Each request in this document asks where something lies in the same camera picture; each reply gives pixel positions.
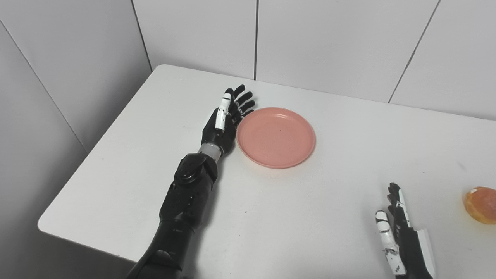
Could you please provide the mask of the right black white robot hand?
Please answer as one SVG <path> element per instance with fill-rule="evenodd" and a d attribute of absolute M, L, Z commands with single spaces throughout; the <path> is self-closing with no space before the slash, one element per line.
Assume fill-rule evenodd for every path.
<path fill-rule="evenodd" d="M 388 211 L 378 210 L 375 222 L 392 274 L 396 279 L 436 279 L 427 230 L 413 228 L 399 185 L 391 182 L 388 191 Z"/>

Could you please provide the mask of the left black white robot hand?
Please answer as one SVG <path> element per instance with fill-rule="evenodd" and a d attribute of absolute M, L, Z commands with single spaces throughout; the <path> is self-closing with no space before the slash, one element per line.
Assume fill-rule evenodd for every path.
<path fill-rule="evenodd" d="M 213 146 L 219 158 L 228 154 L 234 146 L 241 120 L 255 111 L 255 104 L 253 93 L 246 91 L 245 85 L 227 88 L 221 104 L 212 112 L 202 131 L 201 147 Z"/>

